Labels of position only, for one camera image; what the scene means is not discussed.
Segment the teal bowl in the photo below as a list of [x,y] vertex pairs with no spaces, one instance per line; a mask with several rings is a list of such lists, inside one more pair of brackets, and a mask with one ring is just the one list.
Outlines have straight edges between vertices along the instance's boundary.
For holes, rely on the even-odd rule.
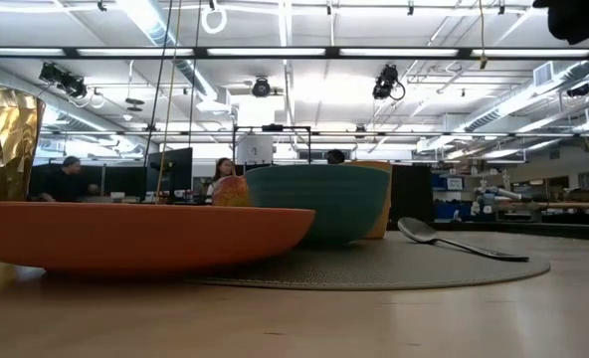
[[253,169],[246,181],[255,206],[315,211],[303,246],[338,248],[365,238],[375,227],[390,174],[346,164],[288,165]]

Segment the yellow plastic cup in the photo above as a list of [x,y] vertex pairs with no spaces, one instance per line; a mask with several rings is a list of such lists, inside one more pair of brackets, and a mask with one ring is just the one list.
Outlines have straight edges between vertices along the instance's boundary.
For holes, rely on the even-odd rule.
[[350,161],[350,162],[347,162],[347,165],[370,167],[370,168],[383,170],[387,173],[388,185],[387,185],[387,189],[386,189],[384,204],[381,207],[381,212],[380,212],[379,217],[377,218],[375,225],[364,237],[365,240],[383,239],[385,236],[385,233],[387,231],[389,210],[391,208],[391,187],[392,187],[393,167],[390,163],[382,162],[382,161]]

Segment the silver metal spoon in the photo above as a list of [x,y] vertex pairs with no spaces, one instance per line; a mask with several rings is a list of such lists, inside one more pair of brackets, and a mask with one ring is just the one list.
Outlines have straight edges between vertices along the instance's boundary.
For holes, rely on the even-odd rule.
[[452,240],[442,239],[438,236],[438,232],[426,223],[410,217],[404,217],[398,220],[397,226],[399,231],[408,237],[410,240],[426,245],[445,244],[457,249],[467,251],[471,254],[485,257],[492,260],[504,262],[528,262],[529,257],[523,255],[513,255],[493,250],[474,247],[466,244],[461,244]]

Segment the orange plate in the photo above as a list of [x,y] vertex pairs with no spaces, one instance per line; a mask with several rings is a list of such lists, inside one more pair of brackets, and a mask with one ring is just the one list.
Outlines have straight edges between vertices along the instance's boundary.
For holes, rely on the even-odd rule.
[[282,255],[313,210],[0,202],[0,262],[100,276],[167,275]]

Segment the white box appliance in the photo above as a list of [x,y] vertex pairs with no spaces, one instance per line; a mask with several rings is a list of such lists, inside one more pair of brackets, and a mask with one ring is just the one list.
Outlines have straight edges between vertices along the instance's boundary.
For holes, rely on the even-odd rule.
[[270,164],[274,159],[274,139],[267,135],[247,135],[236,144],[240,164]]

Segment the black monitor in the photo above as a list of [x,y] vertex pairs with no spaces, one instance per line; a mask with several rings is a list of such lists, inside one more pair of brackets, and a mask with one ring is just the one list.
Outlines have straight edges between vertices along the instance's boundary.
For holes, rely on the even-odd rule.
[[146,192],[188,191],[192,188],[192,169],[191,147],[148,154]]

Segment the grey round placemat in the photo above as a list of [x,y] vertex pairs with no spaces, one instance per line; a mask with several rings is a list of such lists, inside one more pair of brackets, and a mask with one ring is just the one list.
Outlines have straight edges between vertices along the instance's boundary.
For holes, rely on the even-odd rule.
[[204,284],[300,290],[410,290],[509,282],[549,272],[549,260],[501,262],[462,250],[412,244],[403,237],[344,249],[292,250],[247,265],[195,274]]

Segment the blue storage shelf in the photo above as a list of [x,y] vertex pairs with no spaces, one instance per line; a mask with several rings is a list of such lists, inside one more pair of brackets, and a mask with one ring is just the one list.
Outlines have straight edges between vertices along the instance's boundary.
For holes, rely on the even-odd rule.
[[490,201],[476,191],[481,184],[480,178],[433,173],[431,184],[436,219],[463,222],[496,220],[496,212],[490,206]]

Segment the wooden background bench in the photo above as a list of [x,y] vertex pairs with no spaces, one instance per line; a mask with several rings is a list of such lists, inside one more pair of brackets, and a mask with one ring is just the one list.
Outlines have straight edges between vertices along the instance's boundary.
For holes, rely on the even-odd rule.
[[544,211],[547,209],[588,209],[589,202],[501,202],[501,211]]

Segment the white air vent grille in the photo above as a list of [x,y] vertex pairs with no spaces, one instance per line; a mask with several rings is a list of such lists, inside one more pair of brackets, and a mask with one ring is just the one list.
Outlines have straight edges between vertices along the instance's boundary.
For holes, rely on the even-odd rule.
[[555,78],[554,62],[549,61],[533,70],[533,82],[537,88],[552,84]]

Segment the gold faceted cup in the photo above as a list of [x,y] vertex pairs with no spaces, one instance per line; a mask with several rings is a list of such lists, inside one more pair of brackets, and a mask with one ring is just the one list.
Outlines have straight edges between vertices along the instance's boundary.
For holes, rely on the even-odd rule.
[[23,201],[46,105],[29,93],[0,86],[0,201]]

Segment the black metal frame stand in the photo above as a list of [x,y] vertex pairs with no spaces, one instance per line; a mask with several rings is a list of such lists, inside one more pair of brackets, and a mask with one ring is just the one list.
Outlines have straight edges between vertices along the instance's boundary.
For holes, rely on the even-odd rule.
[[280,161],[280,158],[276,157],[276,154],[279,151],[277,140],[281,137],[299,137],[304,133],[307,135],[307,145],[309,146],[308,150],[311,150],[310,143],[312,130],[310,126],[283,125],[275,123],[264,125],[234,125],[232,129],[231,141],[232,160],[234,163],[238,163],[236,161],[236,144],[240,138],[243,138],[249,134],[267,135],[274,139],[274,159],[270,164],[255,165],[274,165],[277,161]]

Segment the silver air duct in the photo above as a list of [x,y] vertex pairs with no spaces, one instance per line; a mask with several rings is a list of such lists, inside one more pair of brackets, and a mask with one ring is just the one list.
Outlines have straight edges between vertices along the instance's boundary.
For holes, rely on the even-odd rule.
[[531,81],[500,96],[494,103],[486,108],[474,112],[468,117],[465,131],[475,131],[496,120],[509,116],[535,102],[544,96],[569,90],[589,79],[589,61],[575,63],[553,61],[555,78],[552,84],[537,88]]

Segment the black table edge rail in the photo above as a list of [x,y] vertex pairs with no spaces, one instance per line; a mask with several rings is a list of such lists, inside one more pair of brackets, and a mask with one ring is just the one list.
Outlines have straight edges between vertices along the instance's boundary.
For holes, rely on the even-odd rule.
[[526,222],[428,222],[437,231],[497,232],[589,240],[589,225]]

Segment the black overhead frame bar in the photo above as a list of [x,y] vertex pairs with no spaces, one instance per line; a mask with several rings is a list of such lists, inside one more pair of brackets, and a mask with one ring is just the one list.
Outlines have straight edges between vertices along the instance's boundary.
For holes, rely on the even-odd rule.
[[4,59],[64,60],[421,60],[586,61],[589,48],[439,47],[0,47]]

